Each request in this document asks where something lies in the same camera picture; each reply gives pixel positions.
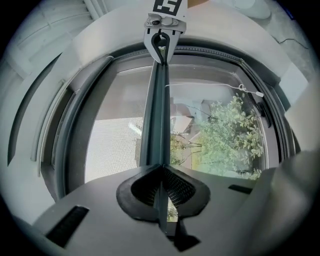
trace screw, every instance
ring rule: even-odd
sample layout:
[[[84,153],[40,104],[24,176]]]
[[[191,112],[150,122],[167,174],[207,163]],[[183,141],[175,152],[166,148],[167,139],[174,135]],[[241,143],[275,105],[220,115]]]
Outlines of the screw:
[[[152,25],[156,26],[156,25],[159,25],[160,24],[160,21],[159,20],[154,20],[152,21]]]

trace floor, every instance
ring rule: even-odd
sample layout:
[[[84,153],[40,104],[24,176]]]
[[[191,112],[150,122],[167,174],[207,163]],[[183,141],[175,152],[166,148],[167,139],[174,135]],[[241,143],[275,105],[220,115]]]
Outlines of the floor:
[[[227,0],[210,0],[216,3]],[[282,47],[291,61],[310,81],[316,67],[318,58],[296,20],[291,20],[284,9],[275,0],[264,0],[268,5],[271,16],[267,19],[255,19],[253,21],[263,27]]]

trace white cord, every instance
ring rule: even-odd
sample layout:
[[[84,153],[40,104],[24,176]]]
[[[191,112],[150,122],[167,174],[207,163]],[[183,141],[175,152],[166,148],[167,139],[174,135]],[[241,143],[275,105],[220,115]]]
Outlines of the white cord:
[[[200,83],[200,82],[184,82],[184,83],[172,83],[172,84],[167,84],[165,87],[167,86],[183,86],[183,85],[195,85],[195,86],[229,86],[233,89],[237,89],[240,91],[243,91],[247,94],[255,94],[261,98],[263,98],[264,94],[262,92],[259,91],[248,91],[247,88],[244,86],[243,83],[241,83],[239,85],[239,87],[233,87],[230,84],[227,83]]]

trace brown object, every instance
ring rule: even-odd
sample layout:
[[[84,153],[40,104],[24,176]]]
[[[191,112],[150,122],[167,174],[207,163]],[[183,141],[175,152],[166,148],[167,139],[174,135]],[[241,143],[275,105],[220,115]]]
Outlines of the brown object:
[[[209,0],[188,0],[188,8],[203,4],[208,1]]]

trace tree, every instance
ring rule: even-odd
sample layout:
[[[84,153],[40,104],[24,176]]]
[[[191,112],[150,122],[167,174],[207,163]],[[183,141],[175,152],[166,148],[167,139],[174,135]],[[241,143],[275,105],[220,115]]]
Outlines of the tree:
[[[197,143],[178,140],[177,135],[171,136],[171,163],[180,165],[185,159],[178,157],[178,152],[197,147],[201,151],[197,154],[198,160],[202,166],[206,166],[201,171],[223,176],[227,171],[248,170],[241,175],[257,179],[261,171],[253,168],[253,161],[264,153],[262,134],[254,110],[249,113],[243,110],[244,97],[244,94],[242,97],[236,94],[227,105],[213,103],[207,120],[199,125],[200,136]]]

